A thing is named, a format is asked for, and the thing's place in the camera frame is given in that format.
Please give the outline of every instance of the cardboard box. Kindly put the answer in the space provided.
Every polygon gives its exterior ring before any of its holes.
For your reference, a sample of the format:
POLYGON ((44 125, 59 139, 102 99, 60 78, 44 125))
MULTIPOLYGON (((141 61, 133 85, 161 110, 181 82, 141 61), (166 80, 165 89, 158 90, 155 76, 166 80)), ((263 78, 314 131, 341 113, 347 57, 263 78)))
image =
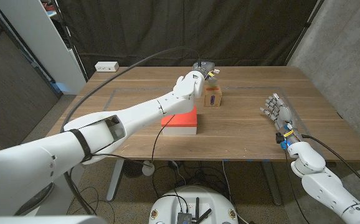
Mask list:
POLYGON ((204 95, 205 95, 204 106, 207 107, 220 106, 220 102, 222 100, 222 89, 220 88, 219 85, 215 85, 215 86, 205 85, 204 95))

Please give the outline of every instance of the door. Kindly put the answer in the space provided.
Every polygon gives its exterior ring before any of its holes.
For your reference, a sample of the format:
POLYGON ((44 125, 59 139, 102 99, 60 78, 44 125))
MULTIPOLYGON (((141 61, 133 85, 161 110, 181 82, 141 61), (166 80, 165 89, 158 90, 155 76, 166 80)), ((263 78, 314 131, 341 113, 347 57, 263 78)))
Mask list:
POLYGON ((57 100, 7 34, 0 34, 0 149, 20 144, 57 100))

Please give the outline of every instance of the blue connector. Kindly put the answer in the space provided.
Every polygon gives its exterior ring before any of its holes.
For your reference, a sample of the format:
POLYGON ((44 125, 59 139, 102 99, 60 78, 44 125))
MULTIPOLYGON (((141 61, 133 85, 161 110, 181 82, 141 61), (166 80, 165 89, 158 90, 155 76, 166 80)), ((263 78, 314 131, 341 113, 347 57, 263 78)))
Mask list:
POLYGON ((281 142, 280 145, 282 149, 287 149, 287 144, 285 144, 285 142, 281 142))

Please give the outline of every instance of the yellow label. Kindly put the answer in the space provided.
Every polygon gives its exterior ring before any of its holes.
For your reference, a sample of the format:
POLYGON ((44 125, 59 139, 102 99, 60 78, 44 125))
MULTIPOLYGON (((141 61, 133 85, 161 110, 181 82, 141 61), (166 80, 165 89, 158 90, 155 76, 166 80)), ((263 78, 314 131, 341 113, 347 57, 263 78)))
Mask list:
POLYGON ((285 134, 284 134, 284 137, 288 137, 288 136, 291 135, 292 133, 293 133, 293 130, 290 131, 290 132, 288 132, 288 133, 285 133, 285 134))

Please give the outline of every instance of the table leg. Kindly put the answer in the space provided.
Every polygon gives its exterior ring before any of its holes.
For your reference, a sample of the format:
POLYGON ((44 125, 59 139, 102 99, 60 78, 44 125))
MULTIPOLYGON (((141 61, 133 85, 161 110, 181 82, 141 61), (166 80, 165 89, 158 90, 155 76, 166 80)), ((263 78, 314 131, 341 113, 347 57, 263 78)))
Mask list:
POLYGON ((268 188, 273 198, 273 203, 277 206, 282 204, 280 190, 278 189, 277 180, 275 178, 273 166, 271 162, 262 162, 262 168, 266 176, 268 188))
POLYGON ((110 188, 108 188, 107 201, 112 202, 115 198, 116 191, 118 190, 120 179, 122 178, 122 168, 124 159, 118 159, 115 162, 115 167, 113 168, 113 173, 110 182, 110 188))

